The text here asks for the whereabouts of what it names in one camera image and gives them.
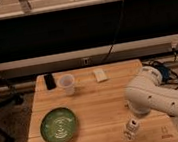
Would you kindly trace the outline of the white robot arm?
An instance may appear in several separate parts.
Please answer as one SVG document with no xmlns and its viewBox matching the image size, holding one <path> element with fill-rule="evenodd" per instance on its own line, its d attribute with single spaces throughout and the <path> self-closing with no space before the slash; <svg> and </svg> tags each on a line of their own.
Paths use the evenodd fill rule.
<svg viewBox="0 0 178 142">
<path fill-rule="evenodd" d="M 125 99 L 135 114 L 151 109 L 178 116 L 178 90 L 161 86 L 162 74 L 151 66 L 142 67 L 126 85 Z"/>
</svg>

